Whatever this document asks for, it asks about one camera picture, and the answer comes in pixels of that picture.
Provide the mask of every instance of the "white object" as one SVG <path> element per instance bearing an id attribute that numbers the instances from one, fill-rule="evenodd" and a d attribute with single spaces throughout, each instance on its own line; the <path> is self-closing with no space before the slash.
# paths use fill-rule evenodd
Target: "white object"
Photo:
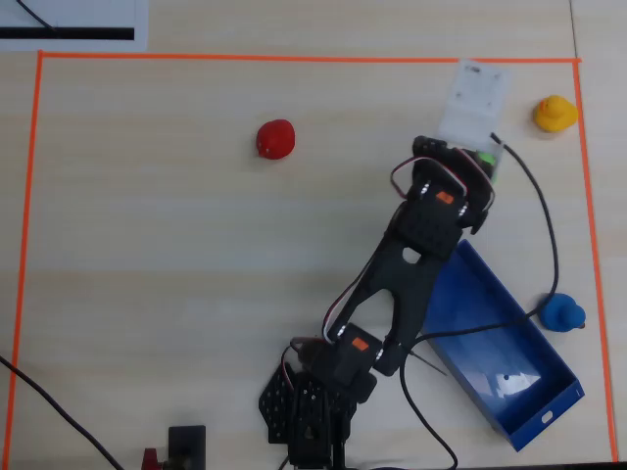
<path id="1" fill-rule="evenodd" d="M 148 48 L 148 0 L 24 0 L 54 27 L 132 27 L 133 40 L 0 39 L 0 51 L 131 52 Z M 0 27 L 42 27 L 15 1 L 0 2 Z"/>
<path id="2" fill-rule="evenodd" d="M 478 62 L 459 61 L 436 137 L 500 159 L 503 148 L 490 134 L 496 130 L 509 88 L 509 71 Z"/>

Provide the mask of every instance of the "electrical wire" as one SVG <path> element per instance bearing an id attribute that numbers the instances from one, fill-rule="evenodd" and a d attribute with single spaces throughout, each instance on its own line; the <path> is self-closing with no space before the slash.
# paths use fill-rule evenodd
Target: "electrical wire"
<path id="1" fill-rule="evenodd" d="M 407 193 L 405 193 L 401 189 L 399 184 L 394 179 L 394 175 L 396 174 L 396 172 L 398 170 L 400 170 L 404 166 L 407 166 L 407 165 L 415 163 L 415 162 L 420 162 L 422 160 L 430 160 L 431 162 L 434 162 L 435 164 L 439 165 L 461 187 L 461 189 L 463 190 L 463 196 L 466 197 L 466 195 L 468 194 L 468 188 L 463 183 L 463 181 L 461 181 L 459 179 L 459 177 L 456 174 L 454 174 L 452 171 L 450 171 L 446 166 L 444 166 L 443 164 L 441 164 L 437 160 L 433 160 L 433 159 L 431 159 L 429 157 L 411 157 L 410 159 L 407 159 L 404 162 L 401 162 L 400 164 L 398 164 L 398 165 L 396 165 L 394 167 L 394 169 L 390 173 L 390 183 L 392 184 L 392 187 L 394 188 L 394 190 L 399 194 L 399 196 L 401 196 L 403 199 L 407 199 L 408 198 Z"/>
<path id="2" fill-rule="evenodd" d="M 287 348 L 283 350 L 283 354 L 281 355 L 281 370 L 283 371 L 283 378 L 285 379 L 285 382 L 287 382 L 287 386 L 290 388 L 292 392 L 294 392 L 294 385 L 292 384 L 292 381 L 290 380 L 290 376 L 287 373 L 287 369 L 285 368 L 285 355 L 287 354 L 288 351 L 290 351 L 290 348 L 291 346 L 288 346 Z"/>
<path id="3" fill-rule="evenodd" d="M 511 147 L 505 144 L 496 134 L 494 133 L 491 134 L 491 137 L 497 144 L 503 145 L 503 148 L 516 160 L 516 162 L 520 165 L 522 170 L 525 172 L 525 174 L 529 178 L 529 181 L 531 181 L 531 184 L 536 190 L 536 193 L 538 193 L 538 198 L 540 199 L 540 204 L 542 205 L 542 210 L 545 214 L 545 219 L 547 220 L 547 228 L 549 229 L 549 236 L 551 238 L 551 248 L 553 251 L 554 278 L 553 278 L 553 284 L 551 286 L 551 290 L 535 308 L 525 313 L 520 318 L 517 318 L 512 321 L 503 322 L 503 323 L 494 323 L 491 325 L 478 326 L 476 328 L 467 328 L 467 329 L 458 330 L 458 331 L 443 331 L 439 333 L 427 333 L 426 335 L 421 335 L 415 340 L 413 340 L 413 342 L 407 347 L 408 351 L 411 351 L 413 348 L 415 348 L 418 344 L 422 343 L 423 341 L 434 339 L 434 338 L 446 338 L 446 337 L 452 337 L 452 336 L 469 335 L 471 333 L 478 333 L 481 331 L 488 331 L 488 330 L 494 330 L 497 328 L 507 328 L 509 326 L 520 325 L 524 323 L 525 321 L 527 321 L 529 318 L 531 318 L 533 315 L 538 313 L 542 308 L 544 308 L 555 295 L 555 290 L 557 289 L 557 283 L 559 281 L 559 259 L 557 256 L 557 241 L 555 240 L 555 231 L 553 228 L 553 222 L 551 221 L 551 214 L 549 212 L 549 206 L 547 205 L 545 196 L 542 192 L 542 189 L 540 188 L 540 185 L 538 184 L 538 181 L 536 180 L 534 175 L 531 173 L 531 170 L 529 169 L 529 167 L 520 158 L 520 156 L 518 156 L 518 154 L 516 154 L 511 149 Z M 401 364 L 401 370 L 399 372 L 399 377 L 401 380 L 401 388 L 403 389 L 403 395 L 405 395 L 405 398 L 410 404 L 411 409 L 416 414 L 416 416 L 418 417 L 422 425 L 427 429 L 427 431 L 429 431 L 431 436 L 433 436 L 433 438 L 436 441 L 438 441 L 438 443 L 440 443 L 442 447 L 449 453 L 449 455 L 453 459 L 453 465 L 450 467 L 450 470 L 455 470 L 456 468 L 458 468 L 457 456 L 455 455 L 453 450 L 449 447 L 449 445 L 444 441 L 444 439 L 442 439 L 438 435 L 438 433 L 429 425 L 429 423 L 426 421 L 422 413 L 420 413 L 420 410 L 418 409 L 415 402 L 411 398 L 411 394 L 408 389 L 406 377 L 405 377 L 406 364 L 407 364 L 407 358 L 403 360 Z"/>
<path id="4" fill-rule="evenodd" d="M 324 341 L 326 341 L 327 343 L 333 343 L 329 339 L 329 336 L 328 336 L 328 326 L 331 324 L 331 315 L 333 315 L 333 312 L 338 307 L 338 305 L 342 303 L 342 301 L 348 296 L 348 294 L 353 290 L 353 288 L 357 286 L 358 282 L 360 282 L 360 279 L 362 279 L 363 274 L 370 266 L 370 263 L 372 262 L 372 259 L 374 258 L 375 253 L 376 251 L 370 256 L 367 263 L 363 266 L 362 270 L 357 275 L 357 277 L 353 280 L 353 282 L 351 282 L 351 284 L 349 284 L 346 287 L 346 289 L 342 291 L 342 294 L 340 294 L 339 297 L 335 299 L 335 301 L 333 301 L 333 304 L 331 304 L 329 309 L 326 311 L 326 314 L 324 315 L 324 318 L 322 319 L 322 337 L 324 338 Z"/>
<path id="5" fill-rule="evenodd" d="M 290 456 L 286 455 L 281 464 L 278 466 L 278 470 L 283 470 L 287 463 L 290 461 Z"/>
<path id="6" fill-rule="evenodd" d="M 87 441 L 89 441 L 96 449 L 102 453 L 102 455 L 107 459 L 107 461 L 116 469 L 116 470 L 124 470 L 124 468 L 118 463 L 117 460 L 103 447 L 102 444 L 98 442 L 96 438 L 94 438 L 85 428 L 80 426 L 68 413 L 61 408 L 61 406 L 46 392 L 43 390 L 34 380 L 28 377 L 26 374 L 21 372 L 16 366 L 14 366 L 11 362 L 5 359 L 2 355 L 0 355 L 0 362 L 10 369 L 14 374 L 24 380 L 27 384 L 29 384 L 36 392 L 38 392 L 50 405 L 55 408 L 55 410 L 61 415 L 63 419 L 65 419 L 70 426 L 75 428 Z"/>
<path id="7" fill-rule="evenodd" d="M 18 2 L 18 5 L 20 5 L 29 15 L 31 15 L 34 19 L 37 20 L 37 22 L 39 24 L 41 24 L 43 27 L 45 27 L 46 29 L 49 29 L 53 32 L 57 32 L 57 29 L 55 27 L 53 27 L 52 25 L 48 24 L 47 22 L 43 21 L 39 16 L 37 16 L 37 14 L 35 12 L 33 12 L 22 0 L 16 0 L 16 2 Z"/>
<path id="8" fill-rule="evenodd" d="M 485 180 L 485 182 L 488 184 L 488 186 L 490 187 L 490 201 L 488 201 L 488 204 L 486 204 L 486 207 L 483 208 L 483 212 L 487 211 L 493 204 L 494 204 L 494 200 L 496 197 L 496 192 L 494 190 L 494 187 L 492 186 L 492 180 L 490 179 L 490 177 L 485 173 L 485 171 L 483 169 L 481 169 L 481 166 L 479 166 L 479 164 L 471 157 L 468 155 L 468 153 L 464 150 L 464 149 L 460 149 L 460 148 L 455 148 L 455 150 L 457 150 L 460 154 L 462 154 L 469 162 L 471 162 L 474 167 L 479 171 L 479 174 L 481 174 L 481 176 L 483 176 L 483 179 Z"/>

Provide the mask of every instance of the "screw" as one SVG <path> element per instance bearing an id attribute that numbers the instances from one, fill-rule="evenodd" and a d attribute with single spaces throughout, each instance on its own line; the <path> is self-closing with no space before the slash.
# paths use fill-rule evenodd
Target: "screw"
<path id="1" fill-rule="evenodd" d="M 427 181 L 426 183 L 424 183 L 424 186 L 422 186 L 422 189 L 420 190 L 420 196 L 424 196 L 424 194 L 429 190 L 430 185 L 431 181 Z"/>

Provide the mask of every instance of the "orange servo label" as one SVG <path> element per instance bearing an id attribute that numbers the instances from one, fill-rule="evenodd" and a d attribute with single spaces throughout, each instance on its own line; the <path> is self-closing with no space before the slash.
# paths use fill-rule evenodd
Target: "orange servo label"
<path id="1" fill-rule="evenodd" d="M 353 346 L 360 350 L 362 353 L 368 349 L 368 343 L 362 338 L 355 338 L 353 340 Z"/>
<path id="2" fill-rule="evenodd" d="M 438 194 L 435 195 L 435 197 L 445 204 L 450 204 L 452 201 L 455 200 L 453 196 L 451 196 L 449 193 L 445 193 L 444 191 L 440 191 Z"/>

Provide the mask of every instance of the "black cable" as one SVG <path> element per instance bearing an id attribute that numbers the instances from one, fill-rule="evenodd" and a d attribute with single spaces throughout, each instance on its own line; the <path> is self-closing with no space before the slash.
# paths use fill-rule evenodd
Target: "black cable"
<path id="1" fill-rule="evenodd" d="M 283 461 L 281 462 L 281 464 L 278 466 L 278 470 L 283 470 L 285 468 L 285 465 L 287 465 L 287 462 L 289 461 L 290 461 L 290 456 L 286 455 Z"/>
<path id="2" fill-rule="evenodd" d="M 496 134 L 493 133 L 491 135 L 491 137 L 497 144 L 500 144 L 500 145 L 503 144 L 503 141 Z M 533 187 L 535 188 L 536 192 L 538 193 L 538 198 L 540 199 L 540 204 L 542 205 L 542 210 L 545 213 L 545 219 L 547 220 L 547 228 L 549 229 L 549 237 L 551 238 L 551 248 L 552 248 L 552 251 L 553 251 L 554 277 L 553 277 L 553 285 L 551 286 L 551 290 L 542 299 L 542 301 L 538 305 L 536 305 L 535 308 L 533 308 L 529 312 L 525 313 L 520 318 L 516 318 L 515 320 L 506 321 L 506 322 L 503 322 L 503 323 L 493 323 L 491 325 L 477 326 L 477 327 L 474 327 L 474 328 L 466 328 L 465 330 L 442 331 L 442 332 L 438 332 L 438 333 L 427 333 L 426 335 L 421 335 L 420 337 L 416 338 L 416 342 L 413 344 L 413 347 L 416 346 L 417 344 L 423 342 L 423 341 L 431 340 L 433 338 L 445 338 L 445 337 L 448 338 L 448 337 L 451 337 L 451 336 L 468 335 L 470 333 L 478 333 L 480 331 L 488 331 L 488 330 L 494 330 L 496 328 L 507 328 L 509 326 L 520 325 L 520 324 L 524 323 L 527 319 L 531 318 L 533 315 L 538 313 L 540 310 L 542 310 L 545 306 L 547 306 L 547 304 L 551 301 L 551 299 L 555 295 L 555 290 L 557 289 L 557 282 L 559 281 L 559 259 L 557 257 L 557 241 L 555 240 L 555 231 L 553 229 L 553 223 L 551 221 L 551 214 L 549 212 L 549 206 L 547 205 L 547 201 L 545 200 L 545 196 L 544 196 L 544 194 L 542 192 L 542 189 L 540 189 L 540 185 L 538 184 L 538 181 L 536 181 L 536 178 L 531 173 L 531 171 L 529 170 L 529 168 L 527 167 L 525 162 L 518 156 L 518 154 L 516 154 L 511 149 L 511 147 L 509 145 L 504 144 L 504 149 L 518 162 L 520 167 L 523 169 L 523 171 L 525 172 L 525 174 L 529 178 L 529 181 L 531 181 L 531 184 L 533 185 Z"/>
<path id="3" fill-rule="evenodd" d="M 407 364 L 407 361 L 408 361 L 408 358 L 407 356 L 405 356 L 405 359 L 403 359 L 403 363 L 401 364 L 401 370 L 399 371 L 399 377 L 401 378 L 401 388 L 403 389 L 403 395 L 405 395 L 406 400 L 410 404 L 411 409 L 413 410 L 415 415 L 418 417 L 418 419 L 422 423 L 422 426 L 427 428 L 427 431 L 431 433 L 431 436 L 433 436 L 435 440 L 438 443 L 440 443 L 440 445 L 449 453 L 449 455 L 453 459 L 453 465 L 449 467 L 449 470 L 455 470 L 456 468 L 458 468 L 458 457 L 455 455 L 455 453 L 453 452 L 451 447 L 447 444 L 447 442 L 440 437 L 440 435 L 435 431 L 435 429 L 433 429 L 431 425 L 427 422 L 424 416 L 422 416 L 422 413 L 420 412 L 418 407 L 413 402 L 413 399 L 411 398 L 410 391 L 408 389 L 408 384 L 405 380 L 405 365 Z"/>
<path id="4" fill-rule="evenodd" d="M 109 463 L 111 463 L 111 465 L 116 469 L 116 470 L 124 470 L 124 468 L 118 463 L 117 460 L 114 459 L 114 457 L 102 446 L 102 444 L 100 444 L 96 438 L 94 438 L 91 434 L 89 434 L 87 432 L 87 430 L 85 430 L 85 428 L 83 428 L 82 426 L 80 426 L 76 421 L 74 421 L 74 419 L 69 416 L 66 411 L 64 409 L 61 408 L 61 406 L 52 398 L 50 397 L 50 395 L 48 394 L 48 392 L 46 392 L 45 390 L 43 390 L 39 385 L 37 385 L 37 383 L 35 381 L 33 381 L 30 377 L 28 377 L 26 374 L 24 374 L 23 372 L 21 372 L 20 369 L 18 369 L 16 366 L 14 366 L 11 362 L 9 362 L 7 359 L 5 359 L 2 355 L 0 355 L 0 362 L 2 362 L 2 364 L 6 367 L 8 367 L 14 374 L 16 374 L 18 377 L 20 377 L 22 380 L 24 380 L 27 384 L 29 384 L 36 392 L 38 392 L 41 396 L 43 396 L 43 398 L 48 401 L 50 403 L 50 405 L 55 408 L 55 410 L 61 415 L 61 417 L 63 419 L 65 419 L 66 421 L 68 421 L 68 423 L 70 423 L 70 425 L 75 428 L 80 434 L 82 434 L 82 436 L 89 441 L 94 447 L 96 447 L 98 449 L 98 451 L 100 453 L 103 454 L 103 456 L 109 461 Z"/>
<path id="5" fill-rule="evenodd" d="M 35 12 L 33 12 L 27 5 L 25 5 L 22 0 L 16 0 L 16 2 L 18 2 L 18 5 L 20 5 L 22 8 L 24 8 L 24 10 L 29 15 L 31 15 L 33 18 L 35 18 L 39 24 L 41 24 L 42 26 L 44 26 L 47 29 L 50 29 L 51 31 L 57 32 L 57 29 L 55 29 L 55 27 L 53 27 L 52 25 L 48 24 L 47 22 L 43 21 L 40 17 L 38 17 L 37 14 Z"/>
<path id="6" fill-rule="evenodd" d="M 551 290 L 549 291 L 549 294 L 546 295 L 543 298 L 543 300 L 535 308 L 525 313 L 520 318 L 516 318 L 515 320 L 507 321 L 503 323 L 493 323 L 491 325 L 478 326 L 475 328 L 467 328 L 465 330 L 442 331 L 439 333 L 427 333 L 426 335 L 421 335 L 415 340 L 413 340 L 411 345 L 408 347 L 409 351 L 415 348 L 415 346 L 418 345 L 419 343 L 422 343 L 423 341 L 430 340 L 433 338 L 445 338 L 445 337 L 452 337 L 452 336 L 469 335 L 471 333 L 478 333 L 480 331 L 488 331 L 488 330 L 494 330 L 497 328 L 507 328 L 509 326 L 520 325 L 524 323 L 525 321 L 527 321 L 530 317 L 538 313 L 542 308 L 544 308 L 551 301 L 551 299 L 553 298 L 555 294 L 555 290 L 557 289 L 557 282 L 559 281 L 559 261 L 557 257 L 557 241 L 555 240 L 555 232 L 553 229 L 553 223 L 551 221 L 551 214 L 549 212 L 549 206 L 547 205 L 547 201 L 545 200 L 545 196 L 542 192 L 542 189 L 540 189 L 540 185 L 538 184 L 538 181 L 536 181 L 536 178 L 531 173 L 531 171 L 529 170 L 525 162 L 518 156 L 518 154 L 516 154 L 509 145 L 504 144 L 503 141 L 496 134 L 493 133 L 490 136 L 497 144 L 503 145 L 504 149 L 518 162 L 520 167 L 523 169 L 523 171 L 529 178 L 529 181 L 531 181 L 531 184 L 535 188 L 536 192 L 538 193 L 538 198 L 540 199 L 540 204 L 542 205 L 542 210 L 544 211 L 545 218 L 547 220 L 547 228 L 549 229 L 549 236 L 551 237 L 551 248 L 553 250 L 553 264 L 554 264 L 553 285 L 551 286 Z M 429 423 L 426 421 L 422 413 L 420 413 L 420 410 L 418 409 L 416 404 L 413 402 L 413 399 L 411 398 L 410 391 L 408 390 L 408 385 L 405 380 L 406 364 L 407 364 L 407 357 L 405 357 L 405 359 L 403 360 L 403 363 L 401 364 L 401 370 L 399 373 L 399 376 L 401 379 L 401 388 L 403 389 L 403 395 L 405 395 L 405 398 L 410 404 L 411 409 L 413 409 L 413 412 L 416 414 L 416 416 L 418 417 L 422 425 L 427 429 L 427 431 L 429 431 L 429 433 L 431 433 L 431 436 L 433 436 L 435 440 L 438 441 L 438 443 L 442 445 L 442 447 L 449 453 L 449 455 L 453 459 L 453 465 L 449 468 L 449 470 L 455 470 L 456 468 L 458 468 L 457 456 L 455 455 L 453 450 L 449 447 L 449 445 L 446 443 L 446 441 L 444 441 L 444 439 L 442 439 L 438 435 L 438 433 L 429 425 Z"/>

